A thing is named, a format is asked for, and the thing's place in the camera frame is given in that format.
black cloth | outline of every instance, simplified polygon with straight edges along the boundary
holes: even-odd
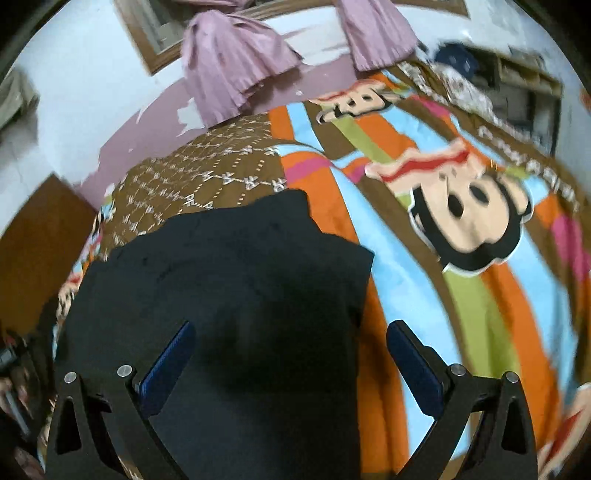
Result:
[[[115,372],[166,322],[194,354],[155,431],[191,479],[359,480],[356,333],[373,254],[320,231],[286,190],[169,219],[93,263],[56,376]]]

wall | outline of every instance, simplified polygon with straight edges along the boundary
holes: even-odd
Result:
[[[70,1],[17,64],[41,95],[38,144],[72,183],[96,169],[101,146],[138,108],[182,76],[179,62],[149,76],[106,0]]]
[[[583,84],[556,42],[528,15],[521,15],[526,42],[544,56],[547,70],[564,85],[556,157],[563,160],[591,194],[591,113],[580,101]]]
[[[588,145],[584,142],[587,123],[579,121],[583,115],[572,98],[578,78],[556,44],[535,22],[501,0],[466,3],[471,19],[416,7],[400,10],[420,40],[433,50],[440,40],[455,39],[500,50],[511,44],[551,51],[551,72],[573,86],[565,101],[559,156],[580,171],[577,158],[583,158]],[[311,64],[333,60],[348,51],[333,7],[298,12],[268,23],[280,34],[308,28],[290,41]],[[71,0],[33,37],[17,64],[41,95],[38,149],[51,168],[71,183],[95,171],[101,146],[139,109],[145,109],[182,77],[179,61],[153,77],[148,75],[108,0]],[[586,178],[591,190],[591,178]]]

metal screw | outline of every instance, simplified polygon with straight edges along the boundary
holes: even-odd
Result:
[[[517,383],[519,381],[519,376],[515,372],[507,372],[505,373],[505,377],[511,383]]]
[[[453,364],[450,367],[450,370],[452,371],[452,373],[456,377],[463,377],[464,375],[466,375],[466,368],[463,365],[460,365],[460,364]]]
[[[118,369],[117,369],[117,375],[119,375],[122,378],[125,378],[127,376],[129,376],[129,374],[133,371],[133,368],[131,368],[131,365],[121,365]]]
[[[68,372],[64,377],[64,382],[72,383],[76,379],[76,372]]]

orange stripe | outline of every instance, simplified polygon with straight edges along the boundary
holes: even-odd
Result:
[[[584,322],[591,323],[591,279],[587,275],[577,287],[577,317]],[[591,327],[589,328],[589,344],[591,345]]]
[[[521,366],[521,381],[534,424],[538,448],[550,441],[560,424],[562,400],[556,375],[544,355],[530,305],[507,264],[492,265],[480,277],[495,296],[511,333]]]
[[[392,80],[390,80],[388,77],[386,77],[386,75],[384,75],[381,72],[378,73],[374,73],[372,76],[370,76],[369,78],[373,79],[373,80],[379,80],[380,82],[382,82],[386,87],[388,87],[390,90],[400,90],[401,87],[404,87],[404,85],[399,85],[394,83]]]
[[[281,165],[283,166],[283,170],[286,171],[288,168],[294,167],[298,163],[318,157],[325,158],[323,155],[314,152],[293,152],[281,157]]]
[[[329,168],[317,170],[297,180],[291,188],[304,190],[308,194],[311,217],[324,233],[359,243]],[[384,313],[374,282],[370,280],[358,350],[358,422],[363,473],[399,471],[408,460],[402,385],[385,338]]]
[[[540,219],[544,227],[550,228],[554,221],[564,215],[564,210],[558,202],[558,198],[550,193],[544,200],[535,206],[534,214]]]
[[[291,126],[290,114],[286,106],[274,108],[268,114],[271,122],[271,136],[283,140],[294,140],[294,129]]]
[[[401,135],[381,115],[365,115],[355,122],[371,140],[386,154],[396,160],[408,148],[417,148],[417,144],[406,135]]]
[[[366,158],[366,157],[361,157],[361,158],[357,158],[355,160],[353,160],[349,165],[347,165],[345,168],[343,168],[341,171],[349,176],[350,173],[353,173],[355,170],[357,170],[359,167],[361,166],[365,166],[368,163],[370,163],[370,159]]]

bed sheet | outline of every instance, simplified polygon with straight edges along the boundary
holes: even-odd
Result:
[[[520,375],[545,478],[591,417],[588,202],[555,159],[453,93],[403,62],[132,168],[64,286],[62,319],[99,246],[106,257],[170,216],[302,189],[323,231],[375,253],[359,335],[364,474],[399,471],[431,425],[385,346],[404,319],[448,364]]]

